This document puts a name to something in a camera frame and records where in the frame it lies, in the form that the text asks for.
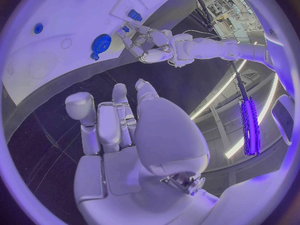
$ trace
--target blue knob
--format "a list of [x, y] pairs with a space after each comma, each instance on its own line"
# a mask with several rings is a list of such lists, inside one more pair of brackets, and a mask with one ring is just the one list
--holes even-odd
[[90, 55], [90, 58], [93, 59], [93, 60], [95, 60], [95, 61], [97, 61], [97, 60], [99, 59], [99, 56], [98, 56], [97, 53], [94, 53], [94, 52], [93, 52], [93, 53]]
[[40, 22], [37, 23], [37, 24], [34, 26], [34, 33], [35, 33], [35, 34], [41, 33], [41, 31], [43, 31], [43, 28], [44, 28], [43, 24], [41, 24]]
[[128, 13], [128, 17], [132, 18], [135, 21], [142, 21], [143, 18], [141, 16], [141, 14], [139, 14], [136, 10], [132, 9], [129, 13]]
[[103, 53], [107, 49], [109, 49], [111, 42], [111, 36], [109, 36], [108, 34], [101, 34], [93, 41], [91, 49], [95, 54]]
[[124, 26], [124, 27], [122, 27], [122, 29], [124, 30], [125, 33], [129, 33], [129, 28], [128, 27]]

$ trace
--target white robotic hand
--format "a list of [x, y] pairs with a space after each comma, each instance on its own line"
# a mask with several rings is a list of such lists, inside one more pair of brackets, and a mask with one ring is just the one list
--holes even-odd
[[[170, 30], [157, 30], [147, 26], [129, 23], [129, 28], [141, 35], [132, 42], [121, 29], [117, 33], [128, 49], [142, 63], [168, 61], [175, 67], [183, 67], [195, 59], [212, 59], [220, 57], [224, 60], [246, 59], [266, 65], [273, 69], [272, 61], [266, 45], [237, 43], [235, 40], [221, 41], [209, 38], [194, 38], [190, 34], [172, 35]], [[144, 51], [141, 44], [147, 40], [158, 48]]]

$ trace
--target robotic hand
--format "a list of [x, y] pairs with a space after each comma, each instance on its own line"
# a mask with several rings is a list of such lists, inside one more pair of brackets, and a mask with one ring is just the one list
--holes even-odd
[[[157, 30], [147, 26], [129, 23], [129, 28], [141, 35], [132, 42], [123, 30], [117, 33], [127, 50], [140, 62], [151, 64], [167, 61], [175, 67], [183, 67], [195, 59], [212, 59], [220, 57], [224, 60], [246, 59], [266, 65], [273, 69], [269, 51], [266, 45], [252, 43], [237, 43], [232, 39], [216, 41], [209, 38], [193, 38], [192, 35], [181, 33], [172, 35], [170, 30]], [[144, 51], [142, 44], [147, 40], [158, 48]]]

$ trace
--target dark floor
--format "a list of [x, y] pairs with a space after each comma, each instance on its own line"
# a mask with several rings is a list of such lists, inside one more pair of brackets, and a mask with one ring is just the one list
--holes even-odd
[[[186, 19], [189, 29], [205, 31], [194, 20]], [[173, 34], [188, 29], [185, 28], [176, 26]], [[66, 97], [76, 92], [89, 92], [97, 105], [110, 101], [114, 85], [124, 83], [129, 103], [136, 113], [135, 82], [143, 78], [161, 97], [189, 114], [215, 87], [227, 68], [226, 61], [220, 58], [197, 60], [183, 68], [175, 68], [166, 62], [135, 62], [76, 83], [38, 107], [13, 134], [8, 147], [15, 165], [30, 190], [50, 211], [69, 225], [85, 224], [73, 194], [76, 167], [84, 155], [80, 123], [68, 117]]]

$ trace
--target robotic arm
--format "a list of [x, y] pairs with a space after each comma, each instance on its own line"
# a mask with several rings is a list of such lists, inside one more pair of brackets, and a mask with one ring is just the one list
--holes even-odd
[[[141, 35], [132, 42], [123, 30], [118, 31], [126, 49], [142, 63], [158, 63], [168, 61], [175, 67], [183, 67], [195, 59], [212, 59], [220, 57], [224, 60], [246, 59], [266, 65], [273, 69], [266, 45], [237, 43], [235, 40], [221, 41], [209, 38], [193, 38], [190, 34], [172, 35], [170, 30], [157, 30], [147, 26], [130, 23], [129, 28]], [[144, 51], [141, 44], [152, 40], [158, 48]]]

